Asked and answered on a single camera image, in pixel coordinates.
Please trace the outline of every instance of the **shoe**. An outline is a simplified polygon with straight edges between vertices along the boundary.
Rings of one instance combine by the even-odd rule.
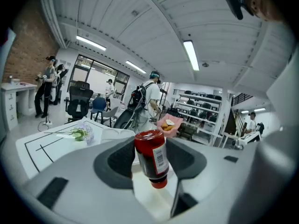
[[[42,113],[36,114],[36,118],[40,117],[42,115]]]

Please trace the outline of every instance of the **pink basket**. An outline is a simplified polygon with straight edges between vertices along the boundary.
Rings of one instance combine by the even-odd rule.
[[[170,131],[164,131],[161,127],[162,124],[167,120],[171,120],[174,123],[174,128],[172,128]],[[172,138],[177,135],[178,128],[181,126],[181,123],[183,122],[183,118],[174,117],[170,114],[166,114],[163,119],[157,121],[157,129],[162,131],[164,133],[164,137],[166,138]]]

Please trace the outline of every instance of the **black backpack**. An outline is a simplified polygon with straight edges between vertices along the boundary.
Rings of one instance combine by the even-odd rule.
[[[136,90],[134,90],[131,94],[131,99],[128,104],[128,109],[133,111],[140,111],[141,109],[145,109],[146,89],[149,88],[152,84],[154,84],[154,82],[151,82],[146,86],[143,86],[143,84],[137,86]]]

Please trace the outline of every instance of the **red bottle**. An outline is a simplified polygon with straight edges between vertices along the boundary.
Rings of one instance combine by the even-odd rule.
[[[135,136],[135,148],[143,173],[156,189],[167,184],[169,164],[166,157],[164,135],[159,130],[149,130]]]

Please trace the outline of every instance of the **white shelving unit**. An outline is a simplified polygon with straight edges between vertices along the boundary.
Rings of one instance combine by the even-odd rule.
[[[204,145],[210,145],[210,146],[212,146],[214,144],[215,140],[216,140],[216,137],[221,137],[218,134],[219,130],[215,130],[215,127],[217,126],[218,122],[222,122],[222,118],[220,119],[219,115],[218,115],[220,113],[222,101],[221,100],[217,100],[217,99],[211,99],[211,98],[207,98],[207,97],[202,97],[202,96],[195,96],[195,95],[187,95],[187,94],[179,94],[179,95],[180,95],[181,98],[193,99],[195,101],[204,101],[205,103],[209,103],[212,106],[217,106],[218,107],[218,110],[215,111],[215,110],[207,109],[207,108],[204,108],[204,107],[198,107],[196,105],[189,105],[189,104],[186,104],[186,103],[182,103],[182,102],[180,102],[180,100],[178,102],[174,102],[174,105],[173,105],[174,107],[177,107],[177,106],[187,106],[187,107],[191,107],[193,109],[203,110],[203,111],[207,111],[207,112],[211,112],[211,113],[216,113],[217,114],[217,120],[216,120],[216,122],[211,122],[211,121],[209,121],[207,119],[202,119],[202,118],[199,118],[197,116],[193,116],[193,115],[186,114],[186,113],[183,113],[183,112],[178,112],[182,116],[191,117],[193,119],[197,119],[197,120],[204,121],[206,123],[212,124],[214,126],[214,130],[213,131],[209,131],[209,130],[206,130],[204,128],[199,127],[199,124],[192,124],[192,123],[189,123],[187,121],[183,122],[184,124],[196,127],[197,128],[197,132],[204,132],[206,134],[211,135],[212,137],[210,137],[209,140],[207,140],[207,139],[205,139],[203,137],[199,137],[197,135],[193,135],[192,139],[194,141],[197,141],[197,142],[202,143]]]

